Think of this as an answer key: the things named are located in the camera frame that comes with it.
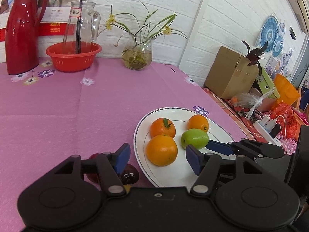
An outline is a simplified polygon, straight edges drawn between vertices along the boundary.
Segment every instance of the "metal pin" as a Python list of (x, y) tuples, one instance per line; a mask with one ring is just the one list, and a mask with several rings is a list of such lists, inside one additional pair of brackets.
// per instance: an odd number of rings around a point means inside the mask
[(119, 194), (123, 191), (123, 187), (118, 186), (118, 185), (113, 185), (108, 188), (108, 191), (112, 194)]
[(205, 185), (196, 185), (193, 187), (193, 191), (200, 194), (206, 193), (208, 190), (209, 188)]

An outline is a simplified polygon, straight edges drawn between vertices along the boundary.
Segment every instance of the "table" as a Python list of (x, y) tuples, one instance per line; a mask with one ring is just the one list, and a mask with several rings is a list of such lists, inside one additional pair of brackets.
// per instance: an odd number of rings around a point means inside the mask
[[(139, 169), (133, 134), (139, 120), (161, 107), (201, 112), (223, 127), (235, 141), (246, 138), (233, 120), (185, 73), (153, 62), (142, 71), (120, 59), (96, 58), (84, 71), (57, 71), (42, 58), (23, 76), (9, 76), (0, 64), (0, 228), (20, 231), (18, 195), (73, 154), (131, 146), (129, 163)], [(136, 184), (150, 187), (140, 172)]]

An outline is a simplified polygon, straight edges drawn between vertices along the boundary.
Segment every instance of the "pitcher handle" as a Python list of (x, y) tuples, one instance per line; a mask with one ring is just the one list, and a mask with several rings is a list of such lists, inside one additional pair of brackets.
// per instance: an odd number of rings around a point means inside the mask
[(101, 16), (100, 13), (95, 10), (91, 10), (90, 13), (93, 17), (91, 42), (94, 43), (98, 39), (98, 28), (100, 26)]
[(39, 24), (40, 24), (40, 22), (41, 22), (41, 20), (42, 20), (42, 18), (44, 16), (44, 13), (45, 13), (45, 10), (46, 10), (46, 6), (47, 6), (47, 2), (48, 2), (48, 0), (43, 0), (41, 12), (40, 12), (38, 18), (34, 22), (34, 26), (35, 27), (39, 26)]

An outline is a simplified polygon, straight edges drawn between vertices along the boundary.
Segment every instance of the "white plate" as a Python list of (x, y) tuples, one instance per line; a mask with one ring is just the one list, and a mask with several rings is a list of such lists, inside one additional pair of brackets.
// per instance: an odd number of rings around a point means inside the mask
[[(148, 180), (156, 187), (187, 187), (190, 189), (196, 181), (197, 176), (194, 174), (189, 163), (186, 160), (185, 150), (182, 148), (180, 138), (183, 132), (187, 130), (187, 122), (189, 118), (198, 113), (188, 109), (178, 107), (166, 107), (154, 110), (144, 116), (138, 123), (133, 139), (134, 152), (139, 166)], [(144, 151), (146, 145), (151, 140), (150, 126), (158, 118), (168, 118), (176, 127), (176, 136), (174, 138), (177, 147), (178, 155), (176, 160), (165, 167), (158, 167), (152, 164)], [(228, 143), (233, 141), (230, 135), (216, 123), (208, 119), (209, 122), (209, 139)], [(202, 153), (212, 152), (206, 148), (200, 149)], [(223, 159), (235, 159), (234, 155), (226, 156), (219, 154)]]

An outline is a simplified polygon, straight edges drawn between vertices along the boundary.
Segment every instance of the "wall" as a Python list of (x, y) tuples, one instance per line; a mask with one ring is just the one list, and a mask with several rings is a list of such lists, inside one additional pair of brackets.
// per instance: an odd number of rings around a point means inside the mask
[[(270, 15), (275, 15), (279, 22), (283, 21), (286, 35), (283, 51), (293, 48), (293, 55), (288, 64), (292, 71), (305, 38), (290, 7), (288, 0), (209, 0), (198, 25), (194, 41), (190, 43), (179, 66), (200, 86), (203, 85), (221, 45), (244, 55), (245, 40), (253, 46), (261, 27)], [(292, 26), (296, 41), (289, 35)], [(261, 61), (267, 63), (269, 55)]]
[[(110, 5), (113, 4), (113, 14), (121, 12), (129, 12), (136, 15), (139, 20), (143, 20), (147, 16), (147, 11), (139, 0), (89, 0), (97, 3), (95, 9), (101, 14), (101, 23), (109, 17)], [(191, 30), (195, 14), (197, 12), (200, 0), (140, 0), (149, 9), (150, 12), (159, 9), (153, 16), (153, 22), (159, 22), (164, 17), (171, 15), (174, 11), (177, 12), (177, 18), (172, 24), (175, 29), (188, 34)], [(132, 17), (123, 17), (122, 19), (129, 26), (136, 26), (136, 22)], [(127, 41), (127, 35), (124, 36), (118, 47), (114, 47), (120, 35), (123, 32), (118, 28), (113, 28), (112, 31), (104, 31), (99, 35), (97, 43), (101, 44), (102, 52), (100, 57), (120, 57), (124, 44)], [(39, 39), (39, 54), (46, 56), (45, 50), (53, 43), (62, 42), (62, 36), (40, 37)], [(178, 35), (158, 37), (153, 44), (153, 60), (178, 65), (181, 53), (185, 46), (185, 38)], [(0, 62), (5, 61), (4, 42), (0, 43)]]

